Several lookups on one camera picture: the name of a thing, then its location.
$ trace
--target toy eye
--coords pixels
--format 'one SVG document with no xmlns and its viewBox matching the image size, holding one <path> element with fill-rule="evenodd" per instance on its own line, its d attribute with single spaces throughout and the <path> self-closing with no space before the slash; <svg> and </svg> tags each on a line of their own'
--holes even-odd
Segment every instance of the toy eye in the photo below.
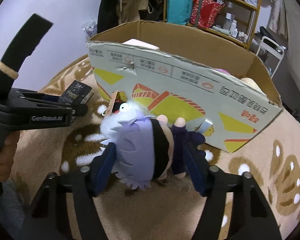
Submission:
<svg viewBox="0 0 300 240">
<path fill-rule="evenodd" d="M 129 105 L 127 103 L 123 103 L 121 106 L 120 106 L 120 111 L 128 111 L 129 110 Z"/>
</svg>

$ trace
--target brown fleece blanket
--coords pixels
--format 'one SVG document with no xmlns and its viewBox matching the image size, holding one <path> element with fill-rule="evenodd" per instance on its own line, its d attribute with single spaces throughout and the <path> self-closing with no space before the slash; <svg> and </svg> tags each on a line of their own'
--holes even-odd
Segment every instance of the brown fleece blanket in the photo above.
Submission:
<svg viewBox="0 0 300 240">
<path fill-rule="evenodd" d="M 12 179 L 30 203 L 46 175 L 64 169 L 75 170 L 100 151 L 101 113 L 106 102 L 100 98 L 97 84 L 85 55 L 58 73 L 42 92 L 61 95 L 73 80 L 91 86 L 95 94 L 89 100 L 89 112 L 76 118 L 71 127 L 29 130 L 21 134 Z M 250 171 L 265 194 L 285 238 L 300 220 L 300 125 L 283 111 L 257 137 L 235 153 L 209 145 L 210 164 L 225 172 Z M 153 182 L 151 188 L 130 190 L 111 176 L 106 191 L 94 199 L 109 239 L 191 239 L 200 218 L 205 198 L 192 188 L 185 193 L 176 185 Z M 68 197 L 72 232 L 80 233 Z M 231 214 L 231 195 L 226 203 L 220 239 L 226 238 Z"/>
</svg>

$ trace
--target beige hair tie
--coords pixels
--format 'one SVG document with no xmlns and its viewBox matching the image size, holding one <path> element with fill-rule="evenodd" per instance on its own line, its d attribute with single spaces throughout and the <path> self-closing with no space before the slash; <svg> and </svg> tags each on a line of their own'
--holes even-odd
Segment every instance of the beige hair tie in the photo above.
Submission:
<svg viewBox="0 0 300 240">
<path fill-rule="evenodd" d="M 0 71 L 5 73 L 7 76 L 9 76 L 14 80 L 16 80 L 19 76 L 17 71 L 14 71 L 12 68 L 9 68 L 7 65 L 5 65 L 5 63 L 2 63 L 1 61 L 0 61 Z"/>
</svg>

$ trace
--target bolt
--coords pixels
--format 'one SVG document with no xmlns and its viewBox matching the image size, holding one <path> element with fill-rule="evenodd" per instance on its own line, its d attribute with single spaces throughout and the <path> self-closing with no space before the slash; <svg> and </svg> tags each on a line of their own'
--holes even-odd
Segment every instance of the bolt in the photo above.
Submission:
<svg viewBox="0 0 300 240">
<path fill-rule="evenodd" d="M 90 170 L 90 168 L 88 167 L 88 166 L 83 166 L 81 169 L 80 169 L 80 171 L 82 172 L 82 173 L 86 173 L 86 172 L 88 172 Z"/>
<path fill-rule="evenodd" d="M 55 172 L 50 172 L 48 175 L 47 175 L 47 178 L 48 179 L 53 179 L 57 176 L 57 174 Z"/>
<path fill-rule="evenodd" d="M 210 166 L 209 170 L 212 172 L 217 172 L 217 171 L 219 171 L 219 168 L 217 166 Z"/>
<path fill-rule="evenodd" d="M 245 176 L 247 179 L 251 179 L 252 178 L 252 174 L 250 172 L 244 172 L 243 176 Z"/>
</svg>

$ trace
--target teal bag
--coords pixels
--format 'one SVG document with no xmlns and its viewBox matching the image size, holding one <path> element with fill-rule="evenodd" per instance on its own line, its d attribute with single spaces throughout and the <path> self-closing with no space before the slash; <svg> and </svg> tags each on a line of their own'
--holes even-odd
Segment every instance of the teal bag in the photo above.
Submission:
<svg viewBox="0 0 300 240">
<path fill-rule="evenodd" d="M 167 22 L 186 25 L 190 22 L 193 0 L 167 0 Z"/>
</svg>

